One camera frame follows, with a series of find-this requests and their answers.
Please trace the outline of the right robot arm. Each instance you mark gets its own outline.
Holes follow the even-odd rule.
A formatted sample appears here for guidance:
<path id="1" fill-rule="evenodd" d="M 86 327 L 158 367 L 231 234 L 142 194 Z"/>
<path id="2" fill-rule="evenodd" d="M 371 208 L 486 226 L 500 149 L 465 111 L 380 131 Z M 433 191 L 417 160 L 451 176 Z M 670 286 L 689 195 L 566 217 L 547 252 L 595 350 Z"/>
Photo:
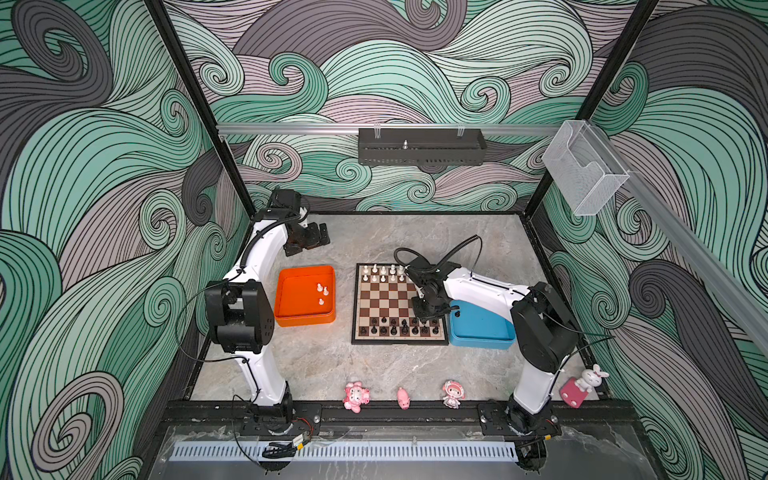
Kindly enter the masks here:
<path id="1" fill-rule="evenodd" d="M 511 333 L 523 357 L 523 370 L 509 399 L 509 418 L 520 432 L 529 431 L 545 412 L 560 371 L 576 349 L 580 333 L 570 309 L 545 282 L 514 285 L 484 277 L 454 262 L 452 257 L 482 238 L 473 235 L 432 263 L 406 247 L 394 250 L 400 275 L 408 277 L 417 294 L 411 305 L 419 320 L 448 319 L 466 333 L 456 337 L 476 348 L 499 346 L 485 327 Z"/>

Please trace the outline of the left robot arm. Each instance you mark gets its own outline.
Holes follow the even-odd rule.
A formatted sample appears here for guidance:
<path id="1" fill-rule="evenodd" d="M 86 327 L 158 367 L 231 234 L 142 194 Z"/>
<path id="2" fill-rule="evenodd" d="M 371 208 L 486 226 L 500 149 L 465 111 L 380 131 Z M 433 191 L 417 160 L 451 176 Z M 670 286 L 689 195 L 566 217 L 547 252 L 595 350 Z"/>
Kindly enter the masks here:
<path id="1" fill-rule="evenodd" d="M 232 269 L 203 291 L 208 337 L 240 367 L 250 410 L 265 410 L 284 423 L 293 420 L 293 399 L 269 348 L 276 319 L 264 281 L 279 253 L 292 256 L 330 243 L 327 227 L 309 222 L 308 214 L 300 193 L 274 190 L 256 213 Z"/>

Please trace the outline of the white pieces on board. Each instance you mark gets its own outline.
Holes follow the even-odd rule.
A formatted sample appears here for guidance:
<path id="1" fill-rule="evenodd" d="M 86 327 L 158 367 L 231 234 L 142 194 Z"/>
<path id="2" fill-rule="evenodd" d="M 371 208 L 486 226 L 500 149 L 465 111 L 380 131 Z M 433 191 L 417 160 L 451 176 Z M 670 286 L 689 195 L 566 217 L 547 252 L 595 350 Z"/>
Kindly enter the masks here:
<path id="1" fill-rule="evenodd" d="M 366 264 L 360 269 L 362 282 L 368 283 L 405 283 L 406 268 L 402 265 Z"/>

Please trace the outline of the chess board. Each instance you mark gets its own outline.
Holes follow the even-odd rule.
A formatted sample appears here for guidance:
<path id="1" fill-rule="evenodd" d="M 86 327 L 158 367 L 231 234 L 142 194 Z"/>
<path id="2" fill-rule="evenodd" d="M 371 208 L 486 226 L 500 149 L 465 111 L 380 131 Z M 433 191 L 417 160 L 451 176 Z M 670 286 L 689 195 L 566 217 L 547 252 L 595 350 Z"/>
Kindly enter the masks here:
<path id="1" fill-rule="evenodd" d="M 446 346 L 449 344 L 447 320 L 433 319 L 443 322 L 445 337 L 443 339 L 389 339 L 373 338 L 370 340 L 356 339 L 356 323 L 365 318 L 416 318 L 411 308 L 411 298 L 417 295 L 417 288 L 407 277 L 405 283 L 368 283 L 362 282 L 360 269 L 363 265 L 374 263 L 358 263 L 356 265 L 355 296 L 352 320 L 351 343 L 353 345 L 417 345 Z"/>

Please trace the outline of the black pieces on board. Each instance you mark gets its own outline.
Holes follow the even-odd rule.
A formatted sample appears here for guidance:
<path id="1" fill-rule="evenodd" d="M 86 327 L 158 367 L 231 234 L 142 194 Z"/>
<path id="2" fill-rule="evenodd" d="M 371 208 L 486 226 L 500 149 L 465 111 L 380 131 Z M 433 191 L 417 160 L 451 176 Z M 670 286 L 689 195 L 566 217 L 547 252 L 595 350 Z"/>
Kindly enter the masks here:
<path id="1" fill-rule="evenodd" d="M 443 322 L 439 320 L 420 321 L 416 318 L 372 317 L 356 323 L 355 338 L 370 340 L 389 339 L 443 339 Z"/>

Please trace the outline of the white pieces in tray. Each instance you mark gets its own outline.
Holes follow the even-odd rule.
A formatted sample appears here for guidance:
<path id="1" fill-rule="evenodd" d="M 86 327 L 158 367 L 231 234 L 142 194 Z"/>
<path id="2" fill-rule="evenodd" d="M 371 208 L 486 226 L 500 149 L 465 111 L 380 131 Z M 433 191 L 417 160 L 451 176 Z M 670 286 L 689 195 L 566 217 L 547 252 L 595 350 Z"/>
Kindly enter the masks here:
<path id="1" fill-rule="evenodd" d="M 327 297 L 330 295 L 330 291 L 329 291 L 327 286 L 325 286 L 325 285 L 323 285 L 321 283 L 317 284 L 316 289 L 317 289 L 317 292 L 318 292 L 318 295 L 319 295 L 319 297 L 318 297 L 318 304 L 320 306 L 322 306 L 322 305 L 324 305 L 326 303 Z"/>

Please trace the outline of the blue tray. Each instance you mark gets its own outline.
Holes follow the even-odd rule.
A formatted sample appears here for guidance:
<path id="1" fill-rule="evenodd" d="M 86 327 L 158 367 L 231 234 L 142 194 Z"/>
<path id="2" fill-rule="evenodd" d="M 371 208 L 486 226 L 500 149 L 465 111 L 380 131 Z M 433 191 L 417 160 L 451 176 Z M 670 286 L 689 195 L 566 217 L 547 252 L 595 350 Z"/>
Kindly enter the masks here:
<path id="1" fill-rule="evenodd" d="M 452 301 L 449 342 L 458 347 L 507 350 L 516 341 L 513 324 L 502 316 L 465 301 Z"/>

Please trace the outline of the orange tray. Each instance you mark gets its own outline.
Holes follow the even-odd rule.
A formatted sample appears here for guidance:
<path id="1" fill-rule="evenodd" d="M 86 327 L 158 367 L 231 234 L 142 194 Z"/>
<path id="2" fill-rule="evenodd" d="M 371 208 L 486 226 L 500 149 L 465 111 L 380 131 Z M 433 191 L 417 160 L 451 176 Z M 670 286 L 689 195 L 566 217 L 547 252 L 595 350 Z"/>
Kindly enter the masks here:
<path id="1" fill-rule="evenodd" d="M 330 291 L 322 306 L 318 304 L 318 283 Z M 277 324 L 288 328 L 333 323 L 335 284 L 335 270 L 329 265 L 283 269 L 278 277 L 274 308 Z"/>

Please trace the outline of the pink hooded doll figure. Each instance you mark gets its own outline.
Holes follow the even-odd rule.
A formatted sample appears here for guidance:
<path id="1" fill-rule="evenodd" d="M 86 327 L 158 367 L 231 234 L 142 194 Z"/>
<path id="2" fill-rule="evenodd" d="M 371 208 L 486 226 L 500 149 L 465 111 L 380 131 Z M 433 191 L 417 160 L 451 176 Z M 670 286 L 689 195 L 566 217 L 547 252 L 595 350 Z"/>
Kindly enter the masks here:
<path id="1" fill-rule="evenodd" d="M 459 409 L 465 399 L 464 387 L 455 380 L 447 380 L 442 387 L 443 404 L 450 409 Z"/>

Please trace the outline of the small pink pig figure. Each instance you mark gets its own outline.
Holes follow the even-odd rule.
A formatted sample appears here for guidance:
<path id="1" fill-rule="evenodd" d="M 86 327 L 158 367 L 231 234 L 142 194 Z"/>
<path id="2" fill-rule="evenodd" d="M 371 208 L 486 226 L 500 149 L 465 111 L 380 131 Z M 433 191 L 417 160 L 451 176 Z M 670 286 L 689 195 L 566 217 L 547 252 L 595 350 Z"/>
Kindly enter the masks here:
<path id="1" fill-rule="evenodd" d="M 410 396 L 408 392 L 402 387 L 400 387 L 397 391 L 397 403 L 399 407 L 403 410 L 407 410 L 410 408 L 410 404 L 411 404 Z"/>

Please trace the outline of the pink plush figure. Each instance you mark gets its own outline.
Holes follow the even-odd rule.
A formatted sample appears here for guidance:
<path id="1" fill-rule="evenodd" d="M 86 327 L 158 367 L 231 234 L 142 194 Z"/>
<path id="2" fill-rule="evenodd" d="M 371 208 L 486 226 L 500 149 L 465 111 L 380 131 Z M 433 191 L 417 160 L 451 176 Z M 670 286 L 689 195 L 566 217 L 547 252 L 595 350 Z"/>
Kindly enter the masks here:
<path id="1" fill-rule="evenodd" d="M 343 406 L 355 414 L 361 412 L 362 406 L 370 403 L 370 390 L 365 388 L 361 381 L 347 383 L 345 386 L 345 398 Z"/>

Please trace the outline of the white rabbit pink figure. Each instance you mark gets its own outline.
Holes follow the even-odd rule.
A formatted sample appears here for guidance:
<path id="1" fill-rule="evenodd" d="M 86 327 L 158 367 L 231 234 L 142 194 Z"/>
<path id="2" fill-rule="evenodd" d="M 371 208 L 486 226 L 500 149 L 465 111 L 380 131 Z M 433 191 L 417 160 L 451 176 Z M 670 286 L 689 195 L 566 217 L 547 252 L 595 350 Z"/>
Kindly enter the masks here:
<path id="1" fill-rule="evenodd" d="M 560 398 L 571 408 L 580 408 L 590 393 L 610 376 L 599 364 L 586 368 L 579 377 L 570 378 L 560 389 Z"/>

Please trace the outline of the aluminium rail back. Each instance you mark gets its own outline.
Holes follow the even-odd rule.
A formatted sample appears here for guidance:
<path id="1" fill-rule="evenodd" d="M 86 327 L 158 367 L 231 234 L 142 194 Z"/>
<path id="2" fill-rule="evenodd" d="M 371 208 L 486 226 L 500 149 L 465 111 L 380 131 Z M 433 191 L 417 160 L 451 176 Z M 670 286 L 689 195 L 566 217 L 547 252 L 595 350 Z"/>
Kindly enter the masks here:
<path id="1" fill-rule="evenodd" d="M 354 135 L 361 129 L 371 129 L 375 135 L 384 130 L 449 130 L 458 136 L 470 129 L 480 130 L 490 136 L 553 136 L 560 125 L 521 125 L 521 124 L 383 124 L 383 123 L 219 123 L 216 125 L 220 135 Z"/>

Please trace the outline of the aluminium rail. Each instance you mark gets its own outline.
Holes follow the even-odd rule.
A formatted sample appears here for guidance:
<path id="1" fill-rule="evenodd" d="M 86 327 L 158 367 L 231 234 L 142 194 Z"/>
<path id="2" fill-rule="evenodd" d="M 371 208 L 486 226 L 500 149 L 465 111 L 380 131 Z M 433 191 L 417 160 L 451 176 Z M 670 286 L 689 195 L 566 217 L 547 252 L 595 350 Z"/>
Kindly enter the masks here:
<path id="1" fill-rule="evenodd" d="M 695 234 L 693 203 L 671 162 L 651 142 L 633 133 L 608 137 L 598 129 L 607 153 L 629 175 L 624 189 L 640 203 L 688 270 L 709 287 L 731 321 L 760 350 L 767 350 L 767 312 Z"/>
<path id="2" fill-rule="evenodd" d="M 560 125 L 521 125 L 521 124 L 383 124 L 383 123 L 219 123 L 216 125 L 220 135 L 354 135 L 361 129 L 371 129 L 375 135 L 384 130 L 449 130 L 458 136 L 470 129 L 480 130 L 490 136 L 553 136 Z"/>

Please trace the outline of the black wall tray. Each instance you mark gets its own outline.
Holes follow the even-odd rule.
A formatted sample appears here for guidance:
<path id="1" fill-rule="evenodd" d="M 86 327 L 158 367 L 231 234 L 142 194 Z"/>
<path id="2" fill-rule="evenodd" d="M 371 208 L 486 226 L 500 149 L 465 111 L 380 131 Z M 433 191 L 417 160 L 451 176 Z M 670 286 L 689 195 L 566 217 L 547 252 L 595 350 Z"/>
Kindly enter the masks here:
<path id="1" fill-rule="evenodd" d="M 449 130 L 384 130 L 358 132 L 358 160 L 366 166 L 477 166 L 488 145 L 483 133 L 470 129 L 458 136 Z"/>

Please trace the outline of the clear plastic wall holder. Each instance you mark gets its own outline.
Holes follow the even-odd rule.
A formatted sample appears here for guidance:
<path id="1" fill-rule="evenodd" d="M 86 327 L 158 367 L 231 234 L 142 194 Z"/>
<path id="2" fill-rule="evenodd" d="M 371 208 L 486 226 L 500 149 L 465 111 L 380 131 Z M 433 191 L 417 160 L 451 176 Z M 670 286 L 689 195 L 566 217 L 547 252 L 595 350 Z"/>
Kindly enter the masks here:
<path id="1" fill-rule="evenodd" d="M 627 165 L 608 135 L 586 120 L 565 121 L 542 159 L 578 217 L 597 215 L 629 179 Z"/>

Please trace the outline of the aluminium rail right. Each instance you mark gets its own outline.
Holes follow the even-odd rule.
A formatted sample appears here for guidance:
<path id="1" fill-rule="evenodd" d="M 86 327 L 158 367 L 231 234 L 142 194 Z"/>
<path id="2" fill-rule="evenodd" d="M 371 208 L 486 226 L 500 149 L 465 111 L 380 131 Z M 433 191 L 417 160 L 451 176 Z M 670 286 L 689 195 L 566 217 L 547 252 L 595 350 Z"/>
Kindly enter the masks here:
<path id="1" fill-rule="evenodd" d="M 767 350 L 767 312 L 695 234 L 693 203 L 671 162 L 651 142 L 633 133 L 608 137 L 598 129 L 607 153 L 629 175 L 624 189 L 640 203 L 688 270 L 709 287 L 731 321 L 760 350 Z"/>

